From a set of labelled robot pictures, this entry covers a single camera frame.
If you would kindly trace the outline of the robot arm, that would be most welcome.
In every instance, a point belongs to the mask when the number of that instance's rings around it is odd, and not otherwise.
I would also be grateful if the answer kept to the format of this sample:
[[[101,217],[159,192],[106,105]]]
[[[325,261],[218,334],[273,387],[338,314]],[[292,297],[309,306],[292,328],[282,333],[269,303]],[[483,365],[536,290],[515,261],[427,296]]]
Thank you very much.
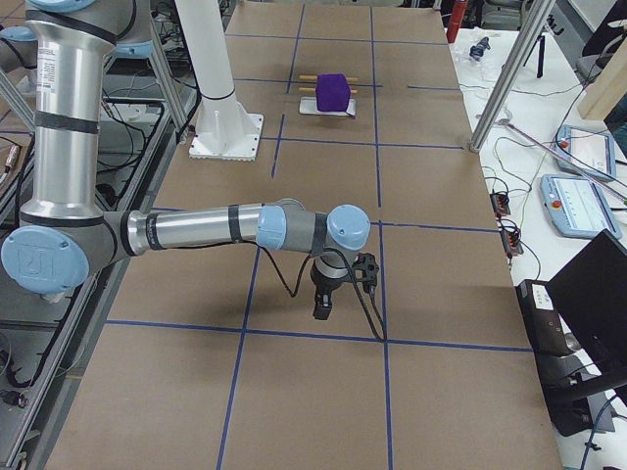
[[[358,277],[370,221],[352,205],[311,212],[296,200],[172,213],[103,211],[95,202],[105,60],[150,39],[146,1],[31,1],[25,21],[37,42],[34,175],[20,227],[1,248],[7,274],[40,295],[62,294],[122,259],[148,251],[249,243],[313,261],[313,315],[328,317],[332,293],[351,284],[363,308],[374,285]]]

